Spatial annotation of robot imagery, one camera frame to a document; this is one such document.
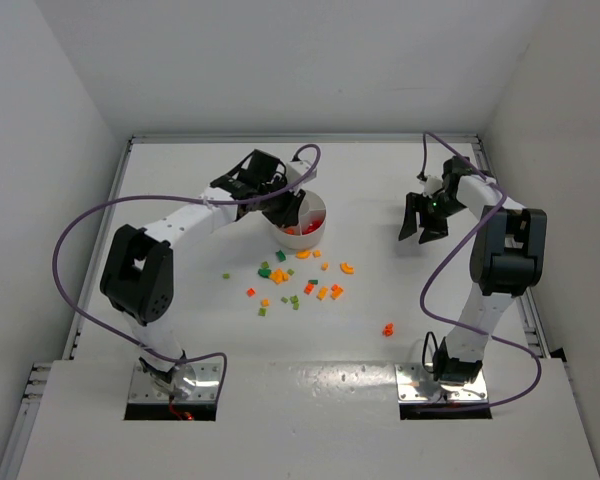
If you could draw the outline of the red legos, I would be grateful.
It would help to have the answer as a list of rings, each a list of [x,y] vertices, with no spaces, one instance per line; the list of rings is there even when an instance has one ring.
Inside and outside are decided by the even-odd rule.
[[[314,221],[310,222],[309,225],[302,231],[302,234],[309,235],[309,234],[313,233],[314,231],[318,230],[322,226],[323,223],[324,223],[323,219],[314,220]]]

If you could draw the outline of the orange arch lego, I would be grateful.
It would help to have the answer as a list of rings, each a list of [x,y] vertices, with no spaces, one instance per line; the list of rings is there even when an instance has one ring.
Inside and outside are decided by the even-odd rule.
[[[343,262],[340,264],[340,268],[342,270],[343,273],[348,274],[348,275],[352,275],[355,273],[355,269],[353,266],[349,265],[346,262]]]

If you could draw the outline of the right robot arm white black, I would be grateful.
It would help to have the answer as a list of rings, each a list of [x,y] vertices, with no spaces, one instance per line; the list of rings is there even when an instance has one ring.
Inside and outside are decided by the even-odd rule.
[[[464,385],[482,370],[484,351],[513,300],[542,275],[548,217],[544,210],[505,199],[497,183],[466,157],[443,164],[442,176],[420,177],[421,193],[406,195],[399,239],[418,233],[425,244],[448,236],[448,218],[463,210],[478,220],[469,260],[472,288],[458,323],[435,347],[430,373]]]

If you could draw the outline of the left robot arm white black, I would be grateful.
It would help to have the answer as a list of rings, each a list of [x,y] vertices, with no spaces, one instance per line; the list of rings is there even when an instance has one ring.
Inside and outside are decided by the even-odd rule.
[[[116,230],[100,291],[129,324],[141,367],[158,391],[182,398],[193,388],[193,370],[167,318],[177,244],[193,245],[253,211],[276,227],[295,227],[305,202],[302,186],[316,175],[315,161],[295,155],[284,163],[253,150],[194,202],[141,228],[125,224]]]

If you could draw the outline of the white round divided container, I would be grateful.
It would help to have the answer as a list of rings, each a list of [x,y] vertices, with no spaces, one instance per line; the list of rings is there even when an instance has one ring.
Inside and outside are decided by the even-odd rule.
[[[315,247],[326,228],[327,209],[323,199],[307,190],[300,205],[298,224],[279,228],[271,224],[269,231],[274,240],[284,248],[301,251]]]

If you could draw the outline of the yellow orange lego cluster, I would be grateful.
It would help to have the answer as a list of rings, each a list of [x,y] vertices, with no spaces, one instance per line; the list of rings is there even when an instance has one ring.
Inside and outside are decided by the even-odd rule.
[[[281,269],[275,270],[269,275],[269,279],[272,280],[276,284],[284,283],[284,282],[288,281],[289,278],[290,278],[289,273],[286,271],[283,271]]]

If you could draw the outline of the orange lego stack right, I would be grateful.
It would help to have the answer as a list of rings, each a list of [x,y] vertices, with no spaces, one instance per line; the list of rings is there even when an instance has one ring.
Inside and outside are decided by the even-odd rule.
[[[386,337],[390,337],[392,336],[394,333],[394,325],[392,323],[387,324],[384,328],[383,328],[383,335]]]

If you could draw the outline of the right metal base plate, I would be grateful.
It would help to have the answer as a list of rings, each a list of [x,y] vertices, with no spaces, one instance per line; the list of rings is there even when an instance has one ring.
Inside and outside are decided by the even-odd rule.
[[[456,384],[435,380],[418,363],[395,364],[394,370],[398,402],[402,405],[473,405],[489,401],[482,373],[472,382]]]

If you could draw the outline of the metal base plate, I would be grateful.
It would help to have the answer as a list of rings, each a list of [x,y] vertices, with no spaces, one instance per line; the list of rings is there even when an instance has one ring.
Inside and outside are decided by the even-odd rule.
[[[128,402],[130,404],[164,404],[169,399],[179,404],[211,404],[217,400],[222,365],[192,363],[177,367],[170,382],[155,379],[140,363],[134,365]]]
[[[418,363],[395,364],[394,370],[398,402],[402,405],[473,405],[489,401],[482,373],[472,382],[456,384],[435,380]]]

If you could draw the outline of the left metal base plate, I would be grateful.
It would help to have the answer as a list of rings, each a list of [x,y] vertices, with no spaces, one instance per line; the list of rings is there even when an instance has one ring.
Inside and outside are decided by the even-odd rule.
[[[134,365],[128,402],[130,404],[164,404],[169,399],[179,404],[211,404],[217,400],[222,365],[192,363],[177,367],[170,382],[155,379],[140,363]]]

